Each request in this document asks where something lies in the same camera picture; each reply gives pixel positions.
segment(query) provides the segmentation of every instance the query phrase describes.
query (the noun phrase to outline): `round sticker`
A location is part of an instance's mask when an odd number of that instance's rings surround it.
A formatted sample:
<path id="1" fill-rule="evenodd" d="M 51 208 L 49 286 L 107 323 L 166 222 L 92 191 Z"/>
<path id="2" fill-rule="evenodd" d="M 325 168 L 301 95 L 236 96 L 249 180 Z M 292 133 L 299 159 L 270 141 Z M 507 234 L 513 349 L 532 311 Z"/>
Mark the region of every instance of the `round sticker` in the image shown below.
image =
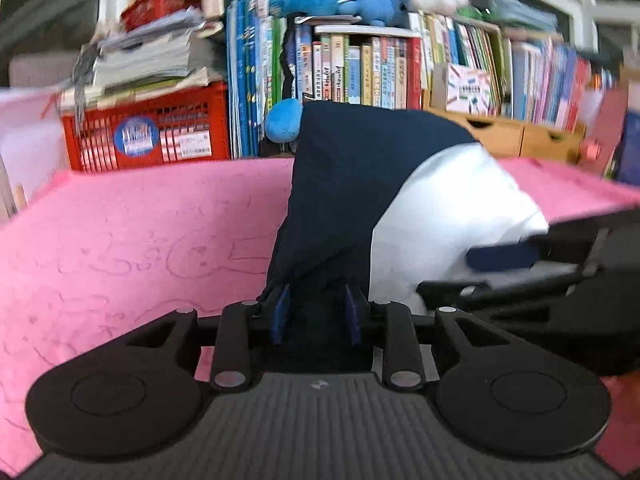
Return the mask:
<path id="1" fill-rule="evenodd" d="M 116 128 L 113 143 L 127 156 L 142 156 L 153 151 L 160 142 L 156 124 L 148 117 L 130 117 Z"/>

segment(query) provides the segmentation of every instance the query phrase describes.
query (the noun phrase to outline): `round pad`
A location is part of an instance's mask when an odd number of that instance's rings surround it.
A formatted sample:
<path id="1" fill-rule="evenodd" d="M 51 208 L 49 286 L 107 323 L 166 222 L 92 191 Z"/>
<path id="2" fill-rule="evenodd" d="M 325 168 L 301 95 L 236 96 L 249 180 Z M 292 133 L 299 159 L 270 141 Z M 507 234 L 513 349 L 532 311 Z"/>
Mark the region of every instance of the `round pad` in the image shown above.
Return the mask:
<path id="1" fill-rule="evenodd" d="M 436 392 L 443 418 L 473 444 L 518 458 L 591 447 L 609 417 L 606 387 L 555 355 L 520 351 L 477 348 L 473 360 L 446 372 Z"/>
<path id="2" fill-rule="evenodd" d="M 112 347 L 39 378 L 26 414 L 43 450 L 109 459 L 172 440 L 200 401 L 198 383 L 158 350 Z"/>

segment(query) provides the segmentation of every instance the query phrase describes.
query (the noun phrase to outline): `pink board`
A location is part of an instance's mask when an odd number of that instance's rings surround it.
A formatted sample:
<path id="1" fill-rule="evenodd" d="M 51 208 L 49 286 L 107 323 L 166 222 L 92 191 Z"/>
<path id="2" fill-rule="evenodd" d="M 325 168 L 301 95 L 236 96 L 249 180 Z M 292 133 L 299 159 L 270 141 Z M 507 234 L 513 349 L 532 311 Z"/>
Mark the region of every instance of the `pink board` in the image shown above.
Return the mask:
<path id="1" fill-rule="evenodd" d="M 640 203 L 634 189 L 560 164 L 503 164 L 551 220 Z M 260 293 L 291 165 L 65 173 L 0 230 L 0 469 L 15 475 L 38 457 L 24 399 L 51 367 L 176 308 L 208 316 Z M 618 418 L 637 442 L 640 406 L 635 416 Z M 640 466 L 640 452 L 614 442 L 615 424 L 601 444 L 605 457 L 620 469 Z"/>

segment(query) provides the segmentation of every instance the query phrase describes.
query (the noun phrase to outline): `red basket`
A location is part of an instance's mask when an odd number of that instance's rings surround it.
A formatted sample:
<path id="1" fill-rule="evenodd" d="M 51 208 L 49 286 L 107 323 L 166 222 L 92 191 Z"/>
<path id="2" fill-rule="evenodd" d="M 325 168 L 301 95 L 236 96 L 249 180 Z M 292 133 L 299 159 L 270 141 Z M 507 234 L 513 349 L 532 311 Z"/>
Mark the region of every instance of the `red basket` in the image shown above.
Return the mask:
<path id="1" fill-rule="evenodd" d="M 201 0 L 139 0 L 121 15 L 127 32 L 189 7 L 200 7 Z"/>
<path id="2" fill-rule="evenodd" d="M 79 135 L 73 116 L 63 116 L 62 122 L 73 170 L 95 173 L 230 158 L 222 82 L 87 110 Z"/>

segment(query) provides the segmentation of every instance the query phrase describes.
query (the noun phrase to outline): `navy blue cloth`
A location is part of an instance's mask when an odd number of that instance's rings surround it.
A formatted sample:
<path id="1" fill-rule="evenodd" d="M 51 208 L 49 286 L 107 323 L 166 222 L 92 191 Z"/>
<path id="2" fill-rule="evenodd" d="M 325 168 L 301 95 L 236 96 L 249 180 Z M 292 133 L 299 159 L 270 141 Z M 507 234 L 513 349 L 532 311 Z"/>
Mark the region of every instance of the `navy blue cloth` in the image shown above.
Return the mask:
<path id="1" fill-rule="evenodd" d="M 373 229 L 402 184 L 432 155 L 472 142 L 461 126 L 419 110 L 305 104 L 289 211 L 261 296 L 290 283 L 298 343 L 289 344 L 301 362 L 348 344 L 344 284 L 369 293 Z"/>

